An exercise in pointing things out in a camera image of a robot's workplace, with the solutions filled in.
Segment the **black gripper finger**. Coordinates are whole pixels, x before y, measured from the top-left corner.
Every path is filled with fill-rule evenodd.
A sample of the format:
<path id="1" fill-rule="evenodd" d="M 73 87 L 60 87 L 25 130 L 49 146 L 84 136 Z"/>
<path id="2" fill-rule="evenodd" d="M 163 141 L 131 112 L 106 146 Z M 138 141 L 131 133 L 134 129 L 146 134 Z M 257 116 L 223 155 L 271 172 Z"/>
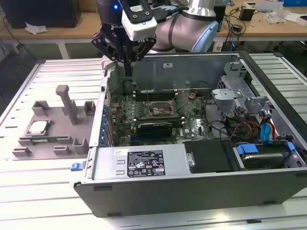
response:
<path id="1" fill-rule="evenodd" d="M 120 34 L 117 31 L 110 32 L 108 36 L 100 31 L 93 36 L 91 43 L 110 60 L 121 63 L 125 76 L 129 76 L 127 56 L 120 41 Z"/>
<path id="2" fill-rule="evenodd" d="M 128 76 L 132 76 L 132 63 L 141 60 L 155 45 L 156 38 L 145 38 L 140 41 L 128 43 Z"/>

